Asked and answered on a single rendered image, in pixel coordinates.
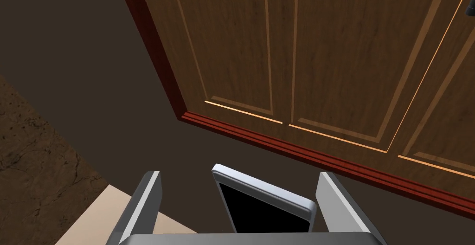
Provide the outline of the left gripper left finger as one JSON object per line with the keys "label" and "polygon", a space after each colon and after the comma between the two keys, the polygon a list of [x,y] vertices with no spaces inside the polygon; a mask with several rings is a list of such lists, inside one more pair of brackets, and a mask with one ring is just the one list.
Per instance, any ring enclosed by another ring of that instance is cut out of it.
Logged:
{"label": "left gripper left finger", "polygon": [[105,245],[120,245],[136,234],[152,234],[161,200],[160,172],[148,171],[143,175]]}

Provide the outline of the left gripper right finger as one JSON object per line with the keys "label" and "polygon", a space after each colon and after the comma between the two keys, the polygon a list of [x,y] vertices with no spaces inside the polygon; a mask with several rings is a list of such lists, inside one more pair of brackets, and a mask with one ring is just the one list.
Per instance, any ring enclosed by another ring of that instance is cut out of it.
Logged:
{"label": "left gripper right finger", "polygon": [[330,232],[371,232],[367,215],[334,173],[319,174],[315,196]]}

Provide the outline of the white-framed black panel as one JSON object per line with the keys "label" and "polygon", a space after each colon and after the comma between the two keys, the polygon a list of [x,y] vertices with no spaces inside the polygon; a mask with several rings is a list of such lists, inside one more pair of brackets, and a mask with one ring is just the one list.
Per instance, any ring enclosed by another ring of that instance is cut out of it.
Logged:
{"label": "white-framed black panel", "polygon": [[221,164],[212,175],[235,233],[312,232],[314,201]]}

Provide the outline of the brown wooden door leaf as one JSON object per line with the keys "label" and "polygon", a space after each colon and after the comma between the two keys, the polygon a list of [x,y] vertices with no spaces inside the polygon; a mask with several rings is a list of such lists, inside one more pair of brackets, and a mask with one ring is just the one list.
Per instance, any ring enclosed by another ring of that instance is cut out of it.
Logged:
{"label": "brown wooden door leaf", "polygon": [[470,0],[145,0],[186,115],[475,200]]}

